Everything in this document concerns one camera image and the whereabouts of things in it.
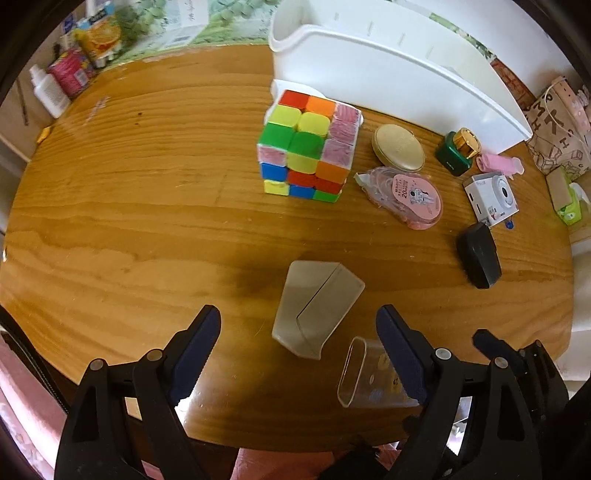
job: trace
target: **correction tape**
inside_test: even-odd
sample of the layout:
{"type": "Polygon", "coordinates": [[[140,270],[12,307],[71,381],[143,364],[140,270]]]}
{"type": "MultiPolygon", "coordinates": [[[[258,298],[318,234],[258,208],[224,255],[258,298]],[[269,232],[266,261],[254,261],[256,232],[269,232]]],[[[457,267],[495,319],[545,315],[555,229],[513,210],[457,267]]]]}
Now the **correction tape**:
{"type": "Polygon", "coordinates": [[[378,167],[355,174],[369,200],[396,215],[413,230],[426,230],[441,218],[443,205],[431,182],[417,173],[378,167]]]}

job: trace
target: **screw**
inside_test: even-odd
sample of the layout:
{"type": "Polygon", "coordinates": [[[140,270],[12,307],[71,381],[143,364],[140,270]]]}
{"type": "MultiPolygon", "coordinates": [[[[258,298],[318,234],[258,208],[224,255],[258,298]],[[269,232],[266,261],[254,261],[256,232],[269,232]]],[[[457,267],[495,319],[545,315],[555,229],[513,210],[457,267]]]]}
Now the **screw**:
{"type": "Polygon", "coordinates": [[[447,348],[438,348],[435,350],[435,356],[439,360],[449,360],[452,357],[452,353],[447,348]]]}
{"type": "Polygon", "coordinates": [[[507,360],[505,360],[503,357],[498,356],[495,358],[495,365],[499,368],[507,368],[509,363],[507,363],[507,360]]]}
{"type": "Polygon", "coordinates": [[[158,350],[157,348],[150,350],[148,355],[146,355],[146,358],[151,362],[157,362],[162,358],[162,350],[158,350]]]}
{"type": "Polygon", "coordinates": [[[96,360],[90,362],[90,369],[96,372],[97,370],[103,368],[104,364],[105,363],[100,358],[97,358],[96,360]]]}

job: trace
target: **white bottle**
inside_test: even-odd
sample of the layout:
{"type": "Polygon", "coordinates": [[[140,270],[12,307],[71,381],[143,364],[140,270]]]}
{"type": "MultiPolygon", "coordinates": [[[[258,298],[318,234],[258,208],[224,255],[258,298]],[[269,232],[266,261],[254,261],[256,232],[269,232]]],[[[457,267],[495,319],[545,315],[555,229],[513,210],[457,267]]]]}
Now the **white bottle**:
{"type": "Polygon", "coordinates": [[[33,65],[29,71],[35,87],[33,90],[35,96],[39,98],[53,118],[59,118],[70,105],[70,99],[52,74],[41,70],[37,65],[33,65]]]}

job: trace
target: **pink scribbled square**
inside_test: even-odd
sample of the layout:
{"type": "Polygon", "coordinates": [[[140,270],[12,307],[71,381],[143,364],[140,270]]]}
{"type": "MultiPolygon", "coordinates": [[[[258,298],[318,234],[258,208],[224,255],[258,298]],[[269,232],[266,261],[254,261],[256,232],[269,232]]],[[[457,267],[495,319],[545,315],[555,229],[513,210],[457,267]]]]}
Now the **pink scribbled square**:
{"type": "Polygon", "coordinates": [[[358,129],[357,125],[342,120],[333,120],[329,127],[329,138],[334,138],[347,145],[355,145],[358,129]]]}
{"type": "Polygon", "coordinates": [[[287,152],[268,145],[257,145],[259,163],[270,163],[278,167],[287,166],[287,152]]]}
{"type": "Polygon", "coordinates": [[[324,150],[322,151],[322,161],[335,165],[337,167],[351,169],[353,164],[353,153],[355,149],[351,145],[339,142],[334,138],[329,138],[324,143],[324,150]]]}
{"type": "Polygon", "coordinates": [[[355,107],[345,105],[344,103],[337,103],[335,114],[333,118],[347,122],[348,124],[359,125],[361,112],[355,107]]]}

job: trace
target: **oval gold container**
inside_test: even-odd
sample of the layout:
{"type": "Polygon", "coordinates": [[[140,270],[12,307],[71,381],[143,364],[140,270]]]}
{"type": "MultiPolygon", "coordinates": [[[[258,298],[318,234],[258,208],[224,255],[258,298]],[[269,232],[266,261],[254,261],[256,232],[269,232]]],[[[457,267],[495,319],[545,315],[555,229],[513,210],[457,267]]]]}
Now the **oval gold container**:
{"type": "Polygon", "coordinates": [[[418,171],[425,165],[425,152],[412,132],[398,125],[382,125],[372,138],[380,162],[387,167],[418,171]]]}

